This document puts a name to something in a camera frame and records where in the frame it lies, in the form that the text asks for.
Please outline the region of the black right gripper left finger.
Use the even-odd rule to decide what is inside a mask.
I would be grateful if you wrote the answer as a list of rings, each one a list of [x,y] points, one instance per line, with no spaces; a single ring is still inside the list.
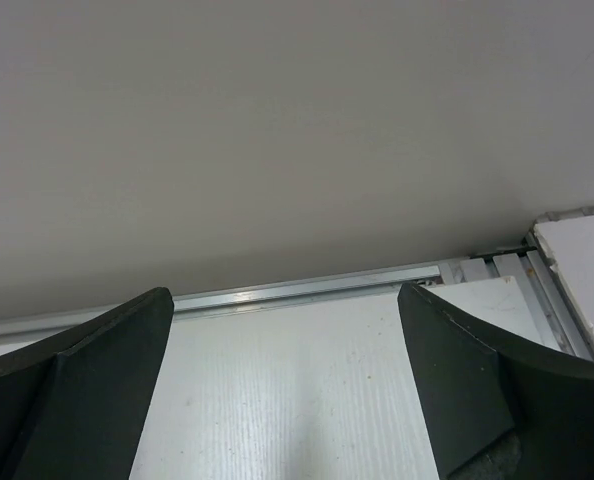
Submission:
[[[157,287],[0,355],[0,479],[126,479],[173,318]]]

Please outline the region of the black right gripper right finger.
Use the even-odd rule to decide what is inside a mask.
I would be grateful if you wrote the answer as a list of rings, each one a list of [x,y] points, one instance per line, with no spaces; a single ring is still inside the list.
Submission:
[[[594,479],[594,362],[405,283],[398,308],[442,479]]]

